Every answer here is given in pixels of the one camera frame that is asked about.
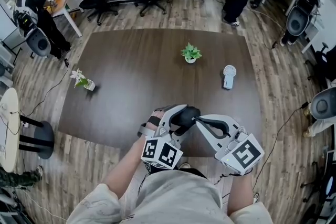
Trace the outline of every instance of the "potted plant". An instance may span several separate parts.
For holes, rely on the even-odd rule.
[[[197,47],[191,45],[189,42],[188,45],[185,46],[185,49],[181,52],[187,63],[194,63],[197,59],[202,57],[201,51]]]
[[[79,69],[77,69],[77,71],[72,71],[72,75],[70,76],[70,78],[76,79],[75,87],[83,86],[85,89],[93,91],[96,86],[92,80],[84,77],[82,71],[80,71]]]

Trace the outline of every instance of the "white vase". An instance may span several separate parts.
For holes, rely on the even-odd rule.
[[[196,59],[190,59],[190,60],[188,60],[186,57],[184,57],[184,59],[185,59],[185,61],[187,63],[194,63],[194,62],[196,62]]]
[[[88,79],[88,84],[84,85],[84,88],[89,91],[93,91],[95,86],[96,86],[95,83],[92,80]]]

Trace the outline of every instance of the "dark wooden table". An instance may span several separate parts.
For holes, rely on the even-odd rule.
[[[203,55],[194,64],[181,56],[187,42]],[[226,65],[237,69],[232,90],[222,88]],[[202,115],[230,115],[261,138],[259,94],[244,37],[176,29],[93,33],[78,68],[97,86],[90,92],[70,83],[59,123],[63,133],[124,153],[155,108],[189,104]],[[198,129],[191,131],[184,155],[213,157]]]

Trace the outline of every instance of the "camouflage pants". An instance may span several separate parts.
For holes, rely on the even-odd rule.
[[[17,186],[32,186],[39,182],[41,177],[39,173],[34,170],[24,172],[23,174],[8,173],[0,167],[0,187],[17,187]]]

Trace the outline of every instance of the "white handheld fan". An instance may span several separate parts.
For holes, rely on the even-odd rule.
[[[233,77],[236,75],[237,70],[234,66],[228,65],[224,68],[223,70],[223,75],[225,76],[224,78],[224,85],[223,87],[225,89],[232,89],[233,86]]]

